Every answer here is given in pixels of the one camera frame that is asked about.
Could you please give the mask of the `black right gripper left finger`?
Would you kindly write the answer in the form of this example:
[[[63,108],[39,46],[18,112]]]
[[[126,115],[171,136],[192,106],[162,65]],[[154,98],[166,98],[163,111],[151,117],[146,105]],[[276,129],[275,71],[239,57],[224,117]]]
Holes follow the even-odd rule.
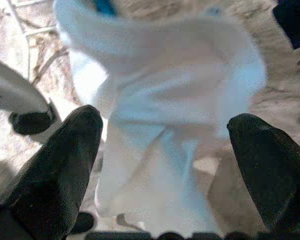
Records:
[[[103,120],[73,110],[0,196],[0,240],[63,240],[73,229],[95,163]]]

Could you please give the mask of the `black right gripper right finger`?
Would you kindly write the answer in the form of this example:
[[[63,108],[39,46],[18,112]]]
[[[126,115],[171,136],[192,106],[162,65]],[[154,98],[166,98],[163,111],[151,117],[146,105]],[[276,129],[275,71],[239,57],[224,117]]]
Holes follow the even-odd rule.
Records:
[[[264,225],[300,234],[300,146],[283,130],[250,113],[227,124],[244,184]]]

